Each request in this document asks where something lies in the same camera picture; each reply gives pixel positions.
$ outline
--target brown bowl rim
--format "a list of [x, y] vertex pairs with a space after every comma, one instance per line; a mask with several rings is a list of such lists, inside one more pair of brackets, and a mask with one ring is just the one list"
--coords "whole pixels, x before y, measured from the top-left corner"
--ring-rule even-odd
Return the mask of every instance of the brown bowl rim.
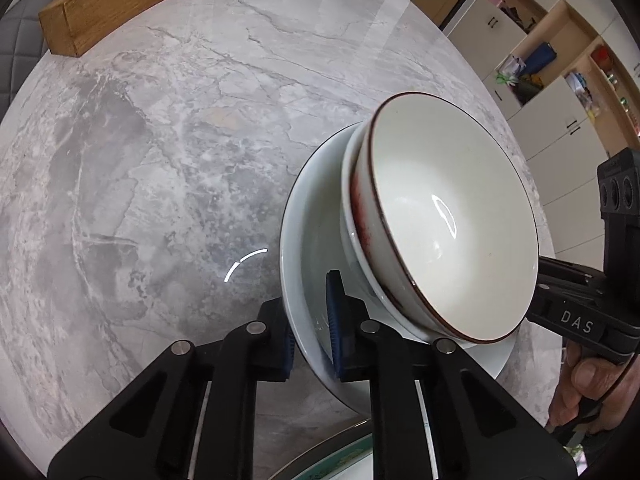
[[[378, 108], [376, 109], [375, 113], [373, 114], [373, 117], [372, 117], [370, 125], [369, 125], [369, 131], [367, 132], [367, 139], [366, 139], [367, 151], [369, 152], [369, 153], [367, 153], [367, 173], [369, 174], [369, 181], [370, 181], [370, 184], [371, 184], [371, 189], [373, 190], [373, 199], [374, 199], [374, 202], [376, 204], [376, 209], [377, 209], [377, 212], [378, 212], [378, 216], [379, 216], [380, 220], [382, 221], [382, 227], [383, 227], [383, 229], [385, 231], [385, 235], [386, 235], [386, 238], [387, 238], [387, 240], [389, 242], [389, 245], [391, 245], [391, 249], [392, 249], [392, 251], [394, 252], [394, 254], [396, 256], [396, 260], [398, 261], [398, 263], [400, 263], [400, 267], [402, 269], [402, 273], [404, 274], [404, 276], [409, 281], [412, 289], [414, 290], [414, 293], [420, 299], [420, 302], [444, 326], [444, 328], [449, 330], [456, 337], [462, 338], [462, 339], [464, 339], [466, 341], [469, 341], [471, 343], [476, 343], [476, 344], [497, 343], [498, 341], [502, 341], [503, 339], [508, 338], [513, 332], [515, 332], [518, 329], [518, 327], [520, 326], [520, 324], [524, 320], [524, 318], [526, 316], [526, 313], [525, 313], [524, 316], [522, 316], [522, 318], [516, 324], [516, 326], [512, 330], [509, 331], [509, 333], [505, 334], [502, 337], [496, 338], [496, 339], [477, 339], [477, 338], [468, 336], [468, 335], [460, 332], [460, 330], [458, 330], [457, 328], [453, 327], [450, 323], [448, 323], [436, 311], [435, 307], [427, 300], [425, 295], [422, 293], [422, 291], [418, 287], [417, 283], [415, 282], [414, 278], [412, 277], [411, 273], [409, 272], [409, 269], [407, 268], [404, 260], [402, 259], [402, 256], [400, 255], [398, 247], [396, 246], [396, 243], [394, 242], [394, 239], [393, 239], [393, 237], [391, 235], [391, 230], [389, 229], [389, 225], [388, 225], [388, 223], [386, 221], [385, 214], [382, 211], [382, 204], [380, 203], [380, 197], [378, 195], [378, 187], [376, 186], [376, 179], [375, 179], [375, 177], [373, 175], [373, 130], [374, 130], [374, 127], [376, 126], [376, 120], [378, 119], [380, 112], [382, 111], [382, 109], [389, 102], [391, 102], [392, 100], [394, 100], [396, 98], [399, 98], [399, 97], [402, 97], [402, 96], [405, 96], [405, 95], [410, 95], [410, 94], [427, 95], [427, 96], [430, 96], [430, 97], [435, 97], [436, 99], [440, 99], [441, 101], [444, 101], [444, 102], [456, 107], [458, 110], [460, 110], [462, 113], [464, 113], [467, 117], [471, 118], [476, 124], [478, 124], [478, 126], [480, 126], [486, 132], [486, 134], [491, 138], [491, 140], [493, 140], [496, 143], [496, 145], [500, 148], [500, 150], [507, 157], [507, 160], [511, 164], [511, 167], [515, 171], [516, 176], [518, 177], [518, 180], [520, 181], [520, 184], [522, 185], [524, 193], [526, 193], [526, 188], [524, 187], [524, 183], [523, 183], [522, 179], [520, 178], [520, 175], [518, 174], [518, 170], [513, 165], [513, 162], [511, 161], [511, 159], [509, 158], [509, 155], [507, 155], [507, 153], [503, 150], [502, 146], [494, 139], [492, 134], [489, 133], [489, 131], [484, 126], [482, 126], [482, 124], [480, 124], [469, 113], [465, 112], [462, 108], [460, 108], [459, 106], [457, 106], [456, 104], [452, 103], [449, 100], [446, 100], [446, 99], [444, 99], [444, 98], [442, 98], [440, 96], [434, 95], [434, 94], [430, 94], [428, 92], [418, 92], [418, 91], [401, 92], [399, 94], [395, 94], [395, 95], [392, 95], [391, 97], [388, 97], [382, 104], [380, 104], [380, 106], [378, 106]], [[536, 225], [535, 216], [533, 215], [533, 208], [531, 207], [531, 202], [529, 200], [529, 197], [527, 197], [527, 201], [529, 202], [529, 209], [531, 211], [531, 216], [533, 218], [533, 225], [534, 225], [534, 227], [536, 229], [536, 244], [538, 245], [538, 256], [540, 256], [540, 238], [538, 237], [538, 226]]]

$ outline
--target marble table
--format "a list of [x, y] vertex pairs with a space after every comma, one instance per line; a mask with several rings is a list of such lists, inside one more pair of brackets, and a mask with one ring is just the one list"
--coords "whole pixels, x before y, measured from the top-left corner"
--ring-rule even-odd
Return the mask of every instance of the marble table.
[[[553, 255], [505, 119], [405, 0], [166, 0], [80, 59], [43, 57], [0, 126], [0, 418], [39, 468], [171, 342], [222, 338], [279, 295], [303, 163], [412, 89], [498, 140]], [[500, 376], [541, 422], [559, 356], [525, 323]], [[255, 477], [358, 418], [298, 354], [289, 384], [258, 388]]]

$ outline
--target bowl rim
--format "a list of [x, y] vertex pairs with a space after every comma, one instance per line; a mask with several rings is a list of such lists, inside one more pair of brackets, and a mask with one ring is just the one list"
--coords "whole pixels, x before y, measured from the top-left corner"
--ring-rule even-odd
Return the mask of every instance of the bowl rim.
[[[407, 268], [404, 260], [402, 259], [402, 256], [400, 254], [400, 251], [398, 250], [398, 247], [396, 246], [396, 243], [391, 235], [391, 230], [389, 228], [388, 222], [386, 220], [385, 214], [382, 211], [382, 204], [380, 202], [380, 196], [378, 195], [378, 186], [376, 185], [376, 179], [373, 175], [373, 133], [374, 133], [374, 128], [376, 126], [376, 120], [378, 119], [380, 112], [383, 110], [383, 108], [385, 108], [385, 106], [387, 104], [389, 104], [391, 101], [393, 101], [394, 99], [400, 98], [402, 96], [405, 95], [411, 95], [411, 94], [417, 94], [417, 95], [425, 95], [425, 96], [429, 96], [429, 97], [433, 97], [436, 99], [439, 99], [440, 101], [446, 102], [449, 105], [452, 105], [453, 107], [456, 107], [458, 110], [460, 110], [462, 113], [464, 113], [467, 117], [471, 118], [471, 120], [473, 120], [478, 126], [480, 126], [482, 128], [482, 130], [488, 135], [488, 137], [495, 143], [496, 146], [498, 146], [498, 148], [500, 148], [501, 152], [504, 154], [504, 156], [506, 157], [506, 159], [509, 161], [509, 164], [511, 165], [511, 167], [513, 168], [514, 173], [516, 174], [516, 176], [518, 177], [518, 180], [520, 181], [520, 185], [522, 186], [522, 191], [525, 194], [525, 196], [527, 197], [527, 203], [529, 204], [529, 210], [531, 212], [531, 219], [532, 219], [532, 224], [534, 226], [534, 230], [536, 233], [536, 245], [537, 245], [537, 252], [538, 252], [538, 256], [540, 256], [540, 238], [538, 237], [538, 226], [536, 225], [536, 220], [535, 220], [535, 216], [533, 214], [533, 208], [531, 206], [531, 200], [529, 200], [529, 197], [527, 196], [527, 190], [524, 186], [524, 183], [522, 182], [522, 179], [520, 178], [520, 175], [518, 174], [518, 170], [516, 169], [516, 167], [513, 165], [513, 162], [511, 161], [511, 159], [509, 158], [509, 155], [507, 155], [507, 153], [504, 151], [504, 149], [502, 148], [502, 146], [497, 142], [497, 140], [494, 139], [494, 136], [492, 136], [491, 133], [489, 133], [489, 131], [482, 126], [482, 124], [480, 124], [476, 118], [472, 117], [469, 113], [465, 112], [462, 108], [460, 108], [459, 106], [457, 106], [456, 104], [452, 103], [451, 101], [444, 99], [440, 96], [434, 95], [434, 94], [430, 94], [428, 92], [419, 92], [419, 91], [407, 91], [407, 92], [400, 92], [398, 94], [394, 94], [390, 97], [388, 97], [385, 101], [383, 101], [378, 108], [376, 108], [376, 111], [373, 114], [373, 117], [370, 120], [369, 126], [367, 128], [366, 131], [366, 138], [364, 139], [364, 142], [367, 143], [367, 174], [369, 176], [369, 182], [371, 184], [371, 189], [373, 191], [373, 202], [376, 206], [376, 210], [378, 212], [378, 217], [380, 218], [381, 224], [382, 224], [382, 228], [385, 232], [386, 235], [386, 239], [389, 243], [389, 245], [391, 246], [391, 250], [394, 252], [394, 255], [396, 257], [396, 261], [399, 263], [402, 273], [404, 274], [405, 278], [407, 279], [407, 281], [409, 282], [409, 284], [411, 285], [411, 288], [414, 291], [414, 294], [418, 297], [418, 299], [420, 300], [420, 302], [427, 308], [427, 310], [429, 311], [429, 313], [435, 317], [435, 319], [441, 323], [447, 330], [449, 330], [452, 334], [455, 334], [456, 337], [462, 338], [464, 340], [476, 343], [476, 344], [490, 344], [490, 343], [496, 343], [498, 341], [501, 341], [505, 338], [507, 338], [508, 336], [510, 336], [515, 330], [518, 329], [518, 327], [521, 325], [522, 321], [525, 319], [526, 317], [526, 310], [525, 313], [523, 314], [522, 318], [520, 319], [520, 321], [518, 323], [516, 323], [516, 326], [513, 327], [507, 334], [499, 337], [499, 338], [494, 338], [494, 339], [478, 339], [475, 337], [471, 337], [463, 332], [461, 332], [460, 330], [458, 330], [457, 328], [453, 327], [449, 322], [447, 322], [441, 315], [440, 313], [436, 310], [436, 308], [429, 302], [429, 300], [427, 300], [427, 297], [424, 295], [424, 293], [420, 290], [420, 288], [418, 287], [417, 283], [414, 280], [414, 277], [411, 275], [411, 273], [409, 272], [409, 269]], [[538, 270], [538, 259], [536, 258], [535, 261], [535, 269], [536, 271]]]

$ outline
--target wooden box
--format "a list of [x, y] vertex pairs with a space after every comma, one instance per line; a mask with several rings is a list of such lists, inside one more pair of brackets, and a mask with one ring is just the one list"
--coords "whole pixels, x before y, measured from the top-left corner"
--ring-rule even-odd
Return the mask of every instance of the wooden box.
[[52, 54], [82, 56], [98, 41], [162, 0], [54, 0], [40, 11]]

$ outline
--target human hand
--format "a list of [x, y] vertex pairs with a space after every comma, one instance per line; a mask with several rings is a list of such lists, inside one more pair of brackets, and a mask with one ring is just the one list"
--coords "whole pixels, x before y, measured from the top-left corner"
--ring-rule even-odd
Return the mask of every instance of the human hand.
[[[599, 399], [625, 369], [626, 364], [616, 366], [597, 357], [581, 360], [581, 352], [582, 347], [578, 343], [569, 341], [558, 386], [549, 406], [548, 427], [563, 426], [573, 420], [578, 415], [578, 403], [583, 396]], [[639, 389], [640, 358], [603, 402], [600, 416], [589, 425], [588, 433], [616, 428], [625, 418]]]

